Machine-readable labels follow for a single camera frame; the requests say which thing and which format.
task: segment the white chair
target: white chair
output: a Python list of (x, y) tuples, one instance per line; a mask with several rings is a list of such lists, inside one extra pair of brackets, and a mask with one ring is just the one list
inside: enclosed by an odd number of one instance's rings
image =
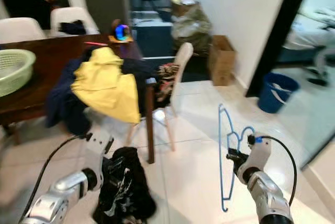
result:
[[(174, 86), (173, 86), (173, 89), (172, 89), (171, 104), (170, 104), (174, 117), (177, 116), (177, 113), (176, 113), (175, 107), (173, 105), (172, 98), (175, 96), (176, 87), (177, 87), (178, 83), (180, 83), (180, 81), (182, 79), (182, 76), (183, 76), (183, 73), (184, 73), (184, 70), (185, 70), (185, 67), (186, 67), (186, 65), (187, 65), (187, 63), (188, 63), (188, 61), (189, 61), (189, 59), (191, 58), (192, 55), (193, 55), (193, 46), (192, 46), (191, 43), (186, 42), (179, 48), (179, 51), (178, 51), (178, 53), (177, 53), (177, 55), (174, 59), (174, 63), (179, 65), (179, 69), (178, 69), (177, 75), (175, 77)], [(171, 149), (172, 149), (172, 151), (175, 151), (174, 139), (173, 139), (170, 124), (169, 124), (169, 121), (168, 121), (168, 117), (167, 117), (168, 115), (166, 113), (166, 107), (163, 108), (163, 112), (164, 112), (164, 122), (165, 122), (166, 130), (167, 130), (167, 134), (169, 135), (169, 141), (171, 143)], [(138, 124), (131, 124), (130, 125), (130, 129), (128, 131), (128, 136), (127, 136), (127, 140), (126, 140), (126, 145), (131, 144), (131, 136), (133, 134), (133, 131), (134, 131), (136, 125), (138, 125)]]
[(71, 23), (76, 20), (81, 20), (84, 23), (88, 34), (99, 33), (98, 26), (88, 13), (87, 10), (81, 7), (56, 8), (51, 12), (51, 37), (61, 35), (59, 30), (60, 23)]
[(0, 43), (46, 39), (46, 35), (35, 19), (29, 17), (0, 20)]

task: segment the green plastic basket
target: green plastic basket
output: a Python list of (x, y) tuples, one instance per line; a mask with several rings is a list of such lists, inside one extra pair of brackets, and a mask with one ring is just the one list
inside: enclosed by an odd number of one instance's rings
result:
[(0, 50), (0, 97), (30, 80), (35, 59), (35, 54), (28, 50)]

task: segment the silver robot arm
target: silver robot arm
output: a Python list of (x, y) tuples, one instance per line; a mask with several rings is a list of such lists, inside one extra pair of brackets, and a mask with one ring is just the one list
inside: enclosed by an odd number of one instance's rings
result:
[(89, 133), (86, 141), (86, 168), (52, 184), (33, 204), (21, 224), (62, 224), (66, 213), (88, 191), (96, 191), (102, 187), (103, 154), (108, 152), (113, 139), (102, 137), (100, 132), (98, 135)]
[(263, 171), (271, 154), (271, 139), (248, 136), (250, 155), (229, 149), (227, 158), (234, 161), (234, 172), (246, 184), (256, 203), (260, 224), (293, 224), (291, 211), (281, 189)]

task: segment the blue trash bin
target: blue trash bin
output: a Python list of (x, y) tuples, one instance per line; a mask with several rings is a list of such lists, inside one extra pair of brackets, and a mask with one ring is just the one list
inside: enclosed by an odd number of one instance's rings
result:
[(268, 73), (263, 79), (258, 107), (266, 113), (277, 113), (299, 88), (300, 85), (288, 76)]

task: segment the dark wooden table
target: dark wooden table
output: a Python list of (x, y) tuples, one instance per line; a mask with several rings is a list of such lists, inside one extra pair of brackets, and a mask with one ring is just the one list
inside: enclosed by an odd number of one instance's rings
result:
[[(58, 81), (69, 59), (78, 58), (91, 47), (84, 42), (107, 43), (121, 58), (141, 59), (142, 54), (135, 42), (111, 43), (107, 35), (85, 35), (46, 40), (15, 42), (1, 45), (4, 49), (25, 49), (36, 55), (31, 80), (21, 89), (0, 97), (0, 125), (8, 134), (15, 133), (12, 123), (45, 115), (47, 94)], [(147, 116), (152, 115), (153, 87), (147, 86)], [(149, 163), (154, 162), (152, 117), (147, 117)]]

